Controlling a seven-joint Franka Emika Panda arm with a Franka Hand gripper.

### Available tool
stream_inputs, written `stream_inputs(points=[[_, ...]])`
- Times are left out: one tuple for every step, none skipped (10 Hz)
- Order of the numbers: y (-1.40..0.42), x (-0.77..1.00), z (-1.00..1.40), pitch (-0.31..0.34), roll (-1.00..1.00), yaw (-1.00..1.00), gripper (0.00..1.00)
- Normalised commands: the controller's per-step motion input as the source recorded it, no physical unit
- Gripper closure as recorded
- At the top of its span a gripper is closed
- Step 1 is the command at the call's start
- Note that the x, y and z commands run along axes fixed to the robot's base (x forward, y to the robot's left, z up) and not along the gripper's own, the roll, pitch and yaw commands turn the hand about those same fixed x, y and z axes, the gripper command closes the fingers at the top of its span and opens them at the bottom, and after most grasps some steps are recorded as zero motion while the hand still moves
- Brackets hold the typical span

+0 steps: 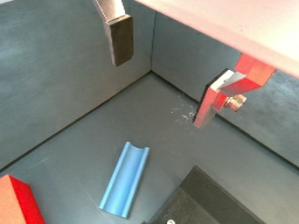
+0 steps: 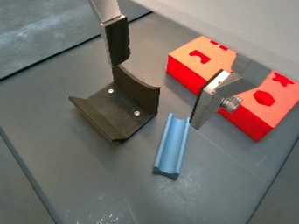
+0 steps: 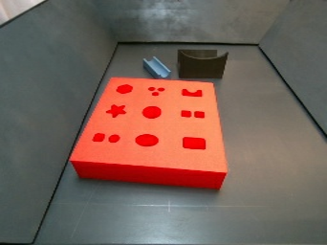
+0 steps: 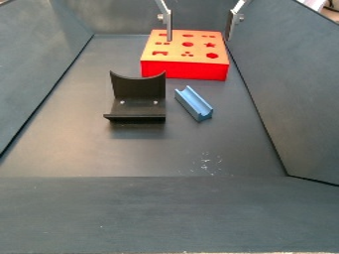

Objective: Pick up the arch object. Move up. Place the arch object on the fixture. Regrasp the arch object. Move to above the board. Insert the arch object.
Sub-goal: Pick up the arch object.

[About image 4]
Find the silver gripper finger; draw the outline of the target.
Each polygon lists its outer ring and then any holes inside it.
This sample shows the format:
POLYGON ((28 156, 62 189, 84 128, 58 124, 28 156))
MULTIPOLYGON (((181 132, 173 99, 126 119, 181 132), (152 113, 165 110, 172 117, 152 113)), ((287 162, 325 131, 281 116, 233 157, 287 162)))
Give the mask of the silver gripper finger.
POLYGON ((160 10, 157 20, 162 22, 166 27, 166 41, 172 41, 172 12, 166 7, 164 0, 154 0, 156 6, 160 10))
POLYGON ((241 9, 244 8, 246 0, 238 0, 234 7, 229 10, 228 13, 228 22, 226 22, 226 30, 225 30, 225 39, 229 40, 232 38, 234 26, 238 23, 240 19, 244 17, 241 14, 241 9))

